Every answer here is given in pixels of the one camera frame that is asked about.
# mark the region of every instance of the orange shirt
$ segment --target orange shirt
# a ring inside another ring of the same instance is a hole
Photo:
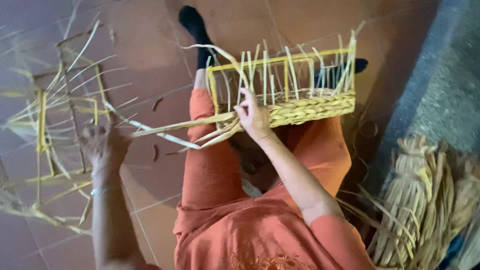
[[[177,270],[374,269],[357,230],[321,216],[307,226],[275,198],[239,199],[207,210],[180,204]]]

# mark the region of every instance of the basket weave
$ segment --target basket weave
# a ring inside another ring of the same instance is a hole
[[[310,93],[309,89],[302,89],[299,92],[303,95]],[[263,103],[263,95],[257,95],[260,104]],[[337,115],[352,113],[355,109],[355,91],[348,91],[333,96],[321,96],[302,99],[291,99],[276,105],[268,105],[270,112],[270,127],[278,127],[288,124],[303,124],[307,121],[328,118]],[[217,122],[217,129],[225,128],[234,120]]]
[[[339,38],[339,44],[340,46],[342,44],[341,38]],[[250,59],[250,52],[248,52],[249,59],[248,62],[246,62],[244,60],[245,54],[243,53],[241,63],[238,63],[234,57],[214,45],[192,45],[189,48],[192,47],[216,49],[218,53],[223,55],[231,62],[231,64],[214,67],[208,67],[207,65],[207,87],[212,96],[216,113],[215,116],[159,128],[150,128],[148,130],[144,129],[143,131],[131,134],[132,138],[157,134],[157,136],[184,145],[186,148],[179,151],[183,152],[189,148],[201,149],[213,145],[220,141],[226,140],[236,132],[241,131],[242,127],[240,125],[240,120],[237,116],[237,113],[232,109],[232,94],[230,89],[231,86],[229,86],[229,84],[232,81],[233,76],[228,76],[228,72],[230,72],[230,74],[234,72],[234,74],[239,76],[240,82],[238,88],[240,88],[243,83],[244,87],[248,87],[252,92],[255,92],[253,89],[253,79],[255,73],[263,71],[264,75],[260,77],[259,83],[260,86],[263,87],[263,94],[257,95],[257,102],[266,106],[270,112],[270,127],[272,128],[288,124],[302,124],[307,121],[343,115],[351,113],[355,109],[354,75],[356,39],[354,31],[352,31],[348,49],[341,47],[340,49],[318,52],[315,48],[312,48],[314,52],[306,53],[303,48],[299,46],[302,53],[290,55],[289,49],[285,47],[287,54],[286,56],[269,58],[267,57],[267,48],[265,48],[264,58],[257,59],[260,48],[260,45],[257,45],[255,59],[252,61]],[[345,55],[347,55],[347,60],[344,64],[343,58]],[[324,57],[328,56],[335,57],[336,63],[334,65],[325,66]],[[299,64],[300,66],[306,63],[308,65],[309,72],[296,69],[294,63]],[[315,63],[320,64],[321,68],[319,69],[319,76],[322,76],[323,78],[322,84],[329,79],[330,69],[333,71],[335,70],[334,68],[336,68],[337,75],[334,89],[326,88],[324,85],[322,85],[322,87],[318,87],[321,81],[320,79],[317,79],[317,83],[315,85]],[[277,77],[276,81],[278,83],[274,83],[274,76],[272,75],[271,67],[280,65],[282,65],[284,68],[284,83],[278,85],[280,83],[280,79]],[[299,88],[297,87],[297,84],[300,84],[300,81],[297,80],[297,78],[305,78],[305,73],[309,74],[307,76],[309,87]],[[219,102],[218,98],[218,96],[221,96],[222,93],[219,92],[220,90],[218,90],[217,87],[222,83],[222,80],[224,80],[224,85],[226,85],[227,89],[227,93],[224,95],[228,97],[226,102],[224,100],[220,100]],[[240,103],[240,94],[238,94],[236,103]],[[170,130],[189,128],[208,123],[216,123],[217,130],[204,136],[203,138],[200,138],[194,143],[186,142],[164,133]],[[205,141],[206,143],[201,146],[197,144]]]

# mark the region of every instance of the wrist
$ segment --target wrist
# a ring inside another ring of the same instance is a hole
[[[121,187],[121,178],[119,169],[114,168],[93,168],[92,170],[93,188],[101,187]]]
[[[278,140],[278,137],[276,136],[275,132],[273,132],[273,130],[270,129],[269,132],[266,132],[262,136],[255,139],[255,142],[259,146],[261,146],[265,142],[276,141],[276,140]]]

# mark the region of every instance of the tile floor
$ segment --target tile floor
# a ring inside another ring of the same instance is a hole
[[[37,1],[34,6],[23,1],[0,0],[0,25],[9,31],[21,30],[24,37],[36,37],[40,42],[32,44],[32,51],[54,45],[67,27],[72,9],[77,1]],[[398,97],[405,78],[420,49],[437,1],[401,0],[84,0],[78,6],[78,15],[71,27],[71,34],[82,32],[94,18],[100,18],[114,29],[114,43],[107,29],[100,35],[103,40],[94,41],[94,50],[86,54],[101,59],[113,53],[119,56],[105,62],[103,68],[121,66],[127,71],[109,73],[104,80],[108,87],[132,82],[133,85],[116,90],[109,95],[114,105],[120,105],[134,97],[143,102],[134,103],[122,110],[124,115],[138,113],[132,119],[151,126],[161,126],[188,120],[188,98],[196,67],[196,50],[181,50],[193,39],[177,22],[182,5],[196,7],[203,15],[213,42],[234,56],[243,50],[254,50],[263,39],[271,52],[283,46],[295,47],[297,43],[315,44],[318,49],[336,46],[336,34],[348,38],[348,31],[366,21],[358,36],[358,57],[370,62],[367,70],[357,75],[359,110],[372,95],[377,93],[379,113],[386,104],[379,96]],[[0,37],[6,32],[0,28]],[[6,48],[0,39],[0,54]],[[15,59],[9,55],[0,63],[0,85],[11,83],[7,66]],[[154,98],[163,94],[158,110],[151,106]],[[0,99],[0,117],[8,117],[11,103]],[[185,132],[175,134],[185,137]],[[22,140],[8,131],[0,131],[0,150],[7,153],[19,146]],[[150,136],[134,143],[128,154],[121,175],[125,182],[128,207],[135,233],[145,259],[164,270],[174,269],[173,249],[176,244],[172,234],[176,219],[175,205],[181,199],[184,155],[161,155],[152,162],[157,144],[161,153],[179,148],[158,137]],[[20,160],[21,156],[9,153],[1,159]],[[16,164],[8,164],[10,177],[28,172],[26,164],[16,170]],[[68,198],[71,206],[56,206],[63,211],[75,209],[75,202],[82,198]],[[92,240],[90,236],[76,235],[63,228],[54,228],[34,219],[0,215],[0,269],[5,270],[91,270],[94,268]]]

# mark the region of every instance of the embroidered design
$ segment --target embroidered design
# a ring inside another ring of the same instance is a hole
[[[230,257],[231,270],[302,270],[310,269],[317,270],[313,265],[307,265],[299,261],[298,255],[286,256],[285,254],[277,254],[274,257],[266,257],[260,259],[258,256],[255,259],[240,258],[237,253]]]

